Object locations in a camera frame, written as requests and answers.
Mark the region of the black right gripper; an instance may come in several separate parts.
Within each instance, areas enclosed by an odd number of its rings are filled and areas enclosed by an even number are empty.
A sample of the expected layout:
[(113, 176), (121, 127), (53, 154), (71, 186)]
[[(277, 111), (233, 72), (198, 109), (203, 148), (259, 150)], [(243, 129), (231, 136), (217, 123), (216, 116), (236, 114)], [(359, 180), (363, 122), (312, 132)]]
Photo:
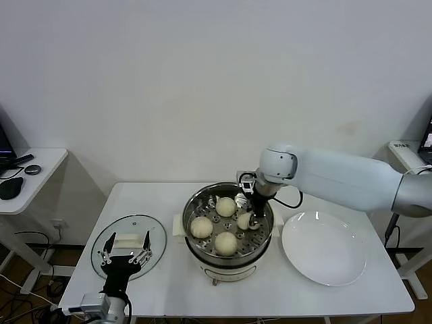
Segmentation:
[(257, 230), (260, 228), (261, 224), (259, 220), (265, 216), (264, 209), (267, 205), (268, 200), (270, 200), (270, 196), (263, 196), (258, 192), (254, 192), (252, 194), (252, 210), (250, 213), (250, 219), (248, 222), (248, 229)]

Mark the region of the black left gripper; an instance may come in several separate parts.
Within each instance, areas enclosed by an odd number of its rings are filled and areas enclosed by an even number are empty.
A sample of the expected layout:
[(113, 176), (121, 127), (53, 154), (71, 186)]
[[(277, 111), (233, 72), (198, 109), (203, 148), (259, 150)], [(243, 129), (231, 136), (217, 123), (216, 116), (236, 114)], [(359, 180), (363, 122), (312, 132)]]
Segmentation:
[(101, 257), (101, 270), (107, 276), (102, 293), (105, 294), (125, 294), (129, 279), (132, 275), (141, 270), (141, 265), (146, 265), (152, 257), (150, 232), (146, 233), (141, 251), (136, 256), (113, 256), (116, 233), (113, 232), (110, 238), (104, 243), (103, 249), (98, 251)]

